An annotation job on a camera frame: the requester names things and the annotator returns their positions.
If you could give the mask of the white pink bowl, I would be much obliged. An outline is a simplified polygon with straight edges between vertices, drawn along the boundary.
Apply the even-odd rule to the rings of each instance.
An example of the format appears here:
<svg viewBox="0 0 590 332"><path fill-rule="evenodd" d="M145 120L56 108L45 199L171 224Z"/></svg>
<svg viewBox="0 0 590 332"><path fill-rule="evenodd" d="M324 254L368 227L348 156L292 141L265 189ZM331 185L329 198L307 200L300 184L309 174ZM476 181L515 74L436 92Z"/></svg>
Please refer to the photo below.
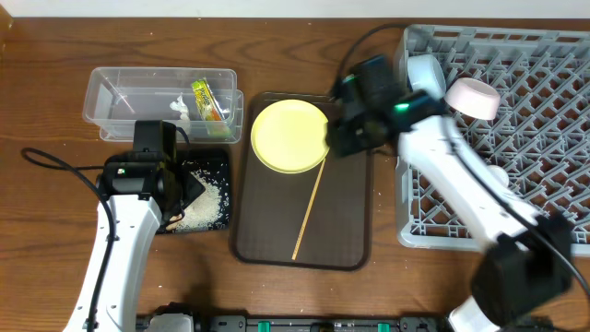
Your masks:
<svg viewBox="0 0 590 332"><path fill-rule="evenodd" d="M462 77L447 90L444 100L464 115L490 121L496 117L501 96L495 88L484 82Z"/></svg>

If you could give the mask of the light blue bowl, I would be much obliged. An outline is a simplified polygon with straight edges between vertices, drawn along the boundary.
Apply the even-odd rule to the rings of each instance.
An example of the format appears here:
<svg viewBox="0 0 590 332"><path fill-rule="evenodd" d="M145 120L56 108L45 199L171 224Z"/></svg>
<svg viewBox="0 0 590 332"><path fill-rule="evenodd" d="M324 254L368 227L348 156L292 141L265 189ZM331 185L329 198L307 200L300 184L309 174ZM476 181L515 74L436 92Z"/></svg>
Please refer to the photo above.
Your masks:
<svg viewBox="0 0 590 332"><path fill-rule="evenodd" d="M424 90L435 100L446 93L446 81L438 60L431 54L411 56L407 59L407 79L413 91Z"/></svg>

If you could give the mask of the pile of rice grains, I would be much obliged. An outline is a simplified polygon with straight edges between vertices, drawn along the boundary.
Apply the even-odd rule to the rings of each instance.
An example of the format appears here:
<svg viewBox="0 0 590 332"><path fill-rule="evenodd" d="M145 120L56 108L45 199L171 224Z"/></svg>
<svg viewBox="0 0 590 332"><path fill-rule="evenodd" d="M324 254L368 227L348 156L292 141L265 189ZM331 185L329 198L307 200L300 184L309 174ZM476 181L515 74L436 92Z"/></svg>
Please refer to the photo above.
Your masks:
<svg viewBox="0 0 590 332"><path fill-rule="evenodd" d="M226 229L230 222L230 165L222 157L187 161L189 180L197 180L203 192L183 208L184 218L172 232Z"/></svg>

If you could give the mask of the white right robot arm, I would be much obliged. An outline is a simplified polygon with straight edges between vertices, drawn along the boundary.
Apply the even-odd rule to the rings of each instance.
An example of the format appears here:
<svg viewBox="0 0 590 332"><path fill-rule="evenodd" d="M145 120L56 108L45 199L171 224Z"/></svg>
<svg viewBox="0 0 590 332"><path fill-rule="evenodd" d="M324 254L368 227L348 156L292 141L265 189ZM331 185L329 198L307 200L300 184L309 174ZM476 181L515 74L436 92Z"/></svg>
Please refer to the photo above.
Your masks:
<svg viewBox="0 0 590 332"><path fill-rule="evenodd" d="M567 292L580 276L572 263L572 226L543 216L502 186L466 143L439 98L404 89L382 55L338 68L331 94L342 115L326 143L345 157L390 144L418 169L478 242L484 257L471 295L447 318L453 331L502 331Z"/></svg>

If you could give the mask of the small pale green cup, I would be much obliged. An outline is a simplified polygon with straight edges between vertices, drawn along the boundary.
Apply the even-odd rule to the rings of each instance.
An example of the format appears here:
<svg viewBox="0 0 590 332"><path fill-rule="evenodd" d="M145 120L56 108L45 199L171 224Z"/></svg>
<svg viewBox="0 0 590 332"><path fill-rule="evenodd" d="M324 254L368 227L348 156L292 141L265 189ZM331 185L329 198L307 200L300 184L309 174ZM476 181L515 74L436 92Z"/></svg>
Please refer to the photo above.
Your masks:
<svg viewBox="0 0 590 332"><path fill-rule="evenodd" d="M510 179L507 171L505 171L502 167L497 165L489 165L488 169L503 187L509 186Z"/></svg>

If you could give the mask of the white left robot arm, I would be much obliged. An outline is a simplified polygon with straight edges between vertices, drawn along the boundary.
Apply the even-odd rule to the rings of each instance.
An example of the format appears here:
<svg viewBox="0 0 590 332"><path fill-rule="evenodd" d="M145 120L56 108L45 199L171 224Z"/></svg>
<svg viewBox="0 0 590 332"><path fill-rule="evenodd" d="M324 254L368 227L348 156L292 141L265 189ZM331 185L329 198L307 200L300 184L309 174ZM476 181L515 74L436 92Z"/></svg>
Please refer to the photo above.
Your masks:
<svg viewBox="0 0 590 332"><path fill-rule="evenodd" d="M133 147L107 159L98 193L95 242L68 331L133 331L148 251L158 230L182 219L205 191L177 156L183 130L137 121Z"/></svg>

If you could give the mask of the yellow plate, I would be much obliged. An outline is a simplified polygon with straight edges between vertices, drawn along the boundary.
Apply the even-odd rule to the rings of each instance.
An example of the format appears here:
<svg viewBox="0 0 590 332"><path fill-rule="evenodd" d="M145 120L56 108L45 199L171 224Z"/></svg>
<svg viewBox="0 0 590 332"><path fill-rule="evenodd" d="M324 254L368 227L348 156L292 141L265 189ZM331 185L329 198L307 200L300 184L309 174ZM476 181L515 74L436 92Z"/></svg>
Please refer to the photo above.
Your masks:
<svg viewBox="0 0 590 332"><path fill-rule="evenodd" d="M276 101L255 117L251 146L255 156L275 172L307 172L328 154L327 123L326 115L308 101Z"/></svg>

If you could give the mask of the wooden chopstick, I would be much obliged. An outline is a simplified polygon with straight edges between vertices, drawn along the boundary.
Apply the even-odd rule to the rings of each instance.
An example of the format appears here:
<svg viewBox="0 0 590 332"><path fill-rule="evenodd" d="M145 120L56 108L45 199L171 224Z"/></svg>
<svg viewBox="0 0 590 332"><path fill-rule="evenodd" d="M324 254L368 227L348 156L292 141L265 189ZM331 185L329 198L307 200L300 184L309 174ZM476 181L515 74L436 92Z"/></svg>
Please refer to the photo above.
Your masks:
<svg viewBox="0 0 590 332"><path fill-rule="evenodd" d="M298 238L297 238L297 241L295 243L295 247L294 247L293 252L292 252L292 255L291 255L291 260L293 260L293 261L295 261L297 259L298 253L299 253L300 248L301 248L301 242L302 242L304 233L306 231L308 220L309 220L309 217L310 217L311 212L312 212L312 209L313 209L313 203L314 203L314 200L316 198L317 191L318 191L318 188L319 188L319 185L320 185L320 182L322 180L323 173L324 173L325 162L326 162L326 159L322 160L322 162L320 164L320 169L319 169L319 171L317 173L317 176L316 176L316 179L315 179L315 182L314 182L313 190L312 190L312 193L310 195L310 199L309 199L309 202L308 202L308 205L307 205L305 214L304 214L303 221L301 223L301 228L300 228L300 231L299 231L299 234L298 234Z"/></svg>

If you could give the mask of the yellow green snack wrapper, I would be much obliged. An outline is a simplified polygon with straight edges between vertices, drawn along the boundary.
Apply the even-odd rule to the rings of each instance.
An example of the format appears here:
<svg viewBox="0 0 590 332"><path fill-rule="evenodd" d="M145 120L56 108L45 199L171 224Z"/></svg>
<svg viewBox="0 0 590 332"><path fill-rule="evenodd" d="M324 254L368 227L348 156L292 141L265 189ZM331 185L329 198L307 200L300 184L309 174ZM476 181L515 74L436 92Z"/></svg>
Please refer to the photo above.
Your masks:
<svg viewBox="0 0 590 332"><path fill-rule="evenodd" d="M206 122L206 130L213 137L226 138L230 135L230 128L225 123L221 108L215 99L205 78L198 79L191 84L195 95L195 104L200 117Z"/></svg>

